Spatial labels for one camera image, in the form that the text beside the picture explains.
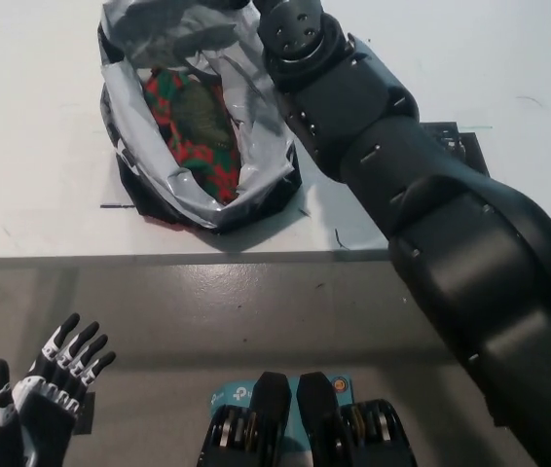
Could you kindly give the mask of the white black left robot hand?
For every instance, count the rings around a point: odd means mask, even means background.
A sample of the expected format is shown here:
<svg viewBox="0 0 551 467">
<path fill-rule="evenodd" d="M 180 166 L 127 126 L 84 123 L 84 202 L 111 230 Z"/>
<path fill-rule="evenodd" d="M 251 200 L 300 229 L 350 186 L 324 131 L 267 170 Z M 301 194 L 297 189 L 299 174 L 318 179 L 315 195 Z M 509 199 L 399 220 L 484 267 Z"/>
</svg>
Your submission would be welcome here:
<svg viewBox="0 0 551 467">
<path fill-rule="evenodd" d="M 93 321 L 77 331 L 71 314 L 41 347 L 17 382 L 0 359 L 0 466 L 61 466 L 86 396 L 116 359 Z"/>
</svg>

